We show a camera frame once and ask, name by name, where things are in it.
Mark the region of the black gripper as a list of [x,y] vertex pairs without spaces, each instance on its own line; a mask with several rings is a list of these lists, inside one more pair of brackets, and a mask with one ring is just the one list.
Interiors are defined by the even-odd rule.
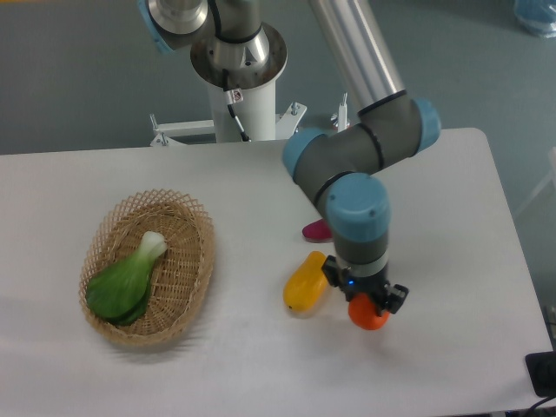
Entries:
[[351,302],[357,294],[367,295],[379,317],[396,314],[409,294],[407,287],[393,285],[388,280],[388,255],[367,264],[355,264],[329,255],[322,271],[329,285],[345,295],[346,302]]

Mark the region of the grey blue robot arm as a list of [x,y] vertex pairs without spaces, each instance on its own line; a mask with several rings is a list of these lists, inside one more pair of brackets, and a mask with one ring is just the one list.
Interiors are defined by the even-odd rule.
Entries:
[[[364,317],[396,313],[407,288],[387,279],[391,209],[377,173],[432,146],[440,136],[434,106],[410,97],[366,1],[313,1],[359,121],[327,135],[293,130],[282,160],[328,225],[335,252],[322,264],[328,283]],[[261,19],[257,1],[141,1],[138,9],[163,53],[190,51],[206,83],[218,142],[277,139],[275,83],[288,53]]]

